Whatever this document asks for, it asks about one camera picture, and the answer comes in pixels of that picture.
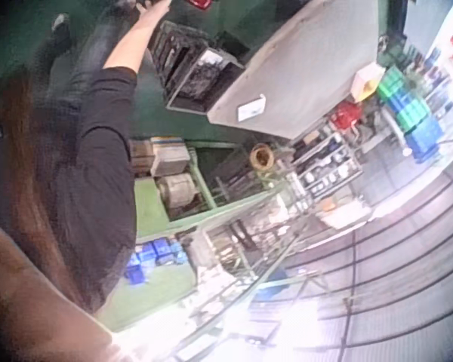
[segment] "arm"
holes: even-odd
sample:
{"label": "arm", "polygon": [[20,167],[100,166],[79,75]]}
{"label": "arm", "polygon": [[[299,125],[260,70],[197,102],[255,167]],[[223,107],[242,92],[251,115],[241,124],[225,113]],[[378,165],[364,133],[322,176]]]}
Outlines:
{"label": "arm", "polygon": [[171,0],[161,0],[152,6],[150,2],[146,2],[146,9],[137,4],[137,9],[140,12],[139,20],[119,41],[106,64],[104,64],[104,69],[124,66],[137,73],[153,30],[169,11],[170,3]]}

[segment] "long brown hair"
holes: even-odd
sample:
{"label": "long brown hair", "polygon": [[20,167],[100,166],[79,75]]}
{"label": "long brown hair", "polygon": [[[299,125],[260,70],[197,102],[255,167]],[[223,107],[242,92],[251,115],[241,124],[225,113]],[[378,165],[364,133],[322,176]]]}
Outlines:
{"label": "long brown hair", "polygon": [[32,89],[30,74],[20,67],[0,94],[0,122],[8,145],[8,185],[12,225],[17,238],[33,250],[28,255],[45,276],[76,305],[83,298],[63,260],[52,230],[36,174],[34,133],[31,125]]}

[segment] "metal shelf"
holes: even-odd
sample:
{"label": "metal shelf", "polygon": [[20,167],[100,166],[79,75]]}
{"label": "metal shelf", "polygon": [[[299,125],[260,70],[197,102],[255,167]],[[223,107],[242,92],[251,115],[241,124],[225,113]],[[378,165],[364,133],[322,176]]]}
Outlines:
{"label": "metal shelf", "polygon": [[326,173],[323,176],[320,176],[317,181],[314,181],[312,184],[308,185],[305,189],[307,191],[311,190],[312,187],[314,187],[315,185],[319,184],[324,178],[328,177],[331,173],[339,170],[339,167],[341,167],[343,164],[346,164],[347,162],[350,162],[352,160],[353,160],[352,158],[349,158],[348,160],[344,161],[342,164],[339,164],[335,169],[333,169],[332,171]]}
{"label": "metal shelf", "polygon": [[303,154],[302,156],[300,156],[297,160],[294,161],[294,166],[297,166],[298,164],[300,164],[301,162],[304,162],[305,160],[311,158],[313,155],[315,155],[318,151],[320,151],[321,149],[323,149],[324,147],[326,147],[329,143],[330,140],[332,140],[332,138],[338,134],[337,132],[334,132],[333,134],[330,134],[329,136],[327,136],[327,138],[325,140],[323,140],[320,144],[318,144],[317,146],[315,146],[313,149],[311,149],[310,151],[308,151],[307,153]]}
{"label": "metal shelf", "polygon": [[336,152],[339,152],[340,150],[344,149],[346,147],[346,145],[342,144],[341,147],[339,147],[338,149],[335,149],[334,151],[332,151],[331,153],[329,153],[327,156],[325,156],[322,160],[318,160],[316,161],[315,164],[313,164],[312,166],[310,166],[309,168],[307,168],[303,173],[301,173],[299,175],[299,178],[301,177],[304,177],[306,173],[310,172],[312,169],[316,168],[317,166],[319,166],[319,164],[321,164],[326,158],[329,158],[329,157],[332,157]]}
{"label": "metal shelf", "polygon": [[336,192],[338,189],[341,189],[343,188],[345,185],[347,185],[348,183],[350,183],[353,179],[357,178],[358,176],[360,176],[362,173],[362,170],[358,170],[356,173],[354,173],[352,176],[349,176],[347,177],[344,181],[342,181],[341,183],[337,184],[336,186],[334,186],[333,188],[329,189],[328,191],[326,192],[323,192],[322,194],[320,195],[317,195],[317,196],[314,196],[314,201],[315,202],[318,202],[318,201],[321,201],[323,198],[326,198],[328,197],[329,195],[333,194],[334,192]]}

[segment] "shelving rack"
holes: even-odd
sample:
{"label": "shelving rack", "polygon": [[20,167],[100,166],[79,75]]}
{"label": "shelving rack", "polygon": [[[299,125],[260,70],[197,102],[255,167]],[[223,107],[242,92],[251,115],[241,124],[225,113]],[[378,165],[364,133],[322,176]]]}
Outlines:
{"label": "shelving rack", "polygon": [[[295,160],[293,162],[293,165],[299,166],[303,162],[305,162],[305,161],[309,160],[310,158],[312,158],[313,156],[315,156],[316,153],[321,152],[331,142],[331,140],[336,136],[340,137],[340,140],[341,140],[340,145],[335,150],[330,152],[328,155],[322,157],[322,159],[316,160],[314,164],[311,164],[306,170],[303,170],[301,173],[299,173],[299,179],[304,180],[304,177],[310,171],[312,171],[314,168],[320,167],[324,160],[326,160],[327,158],[331,158],[332,156],[334,156],[336,153],[340,152],[341,150],[347,150],[349,158],[346,161],[344,161],[343,163],[336,166],[335,169],[330,170],[328,173],[323,174],[322,176],[318,177],[318,179],[316,181],[314,181],[313,183],[310,183],[308,186],[305,186],[306,191],[308,191],[312,194],[313,200],[315,202],[321,201],[323,198],[326,198],[329,195],[333,195],[337,190],[348,185],[351,181],[353,181],[355,178],[357,178],[358,176],[360,176],[362,174],[361,165],[357,161],[353,150],[349,147],[349,145],[346,143],[345,139],[342,137],[342,135],[338,131],[335,131],[332,134],[328,135],[321,143],[314,146],[311,150],[307,151],[305,154],[300,156],[297,160]],[[317,186],[319,183],[321,183],[326,177],[329,177],[332,173],[339,170],[339,167],[345,165],[347,162],[353,162],[355,165],[355,169],[357,171],[350,174],[345,179],[339,179],[337,182],[332,183],[331,181],[329,181],[331,183],[330,187],[327,187],[326,190],[323,190],[319,194],[313,193],[312,189],[315,186]]]}

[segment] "white label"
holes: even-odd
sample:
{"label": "white label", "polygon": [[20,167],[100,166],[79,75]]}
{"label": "white label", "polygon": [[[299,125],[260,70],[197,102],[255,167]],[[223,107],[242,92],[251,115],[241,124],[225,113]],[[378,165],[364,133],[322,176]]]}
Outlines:
{"label": "white label", "polygon": [[223,62],[223,58],[221,55],[216,54],[213,51],[207,50],[199,60],[200,64],[208,63],[208,64],[218,64]]}
{"label": "white label", "polygon": [[261,115],[265,111],[266,104],[267,99],[263,94],[261,94],[260,98],[258,98],[257,100],[240,106],[238,109],[239,122]]}

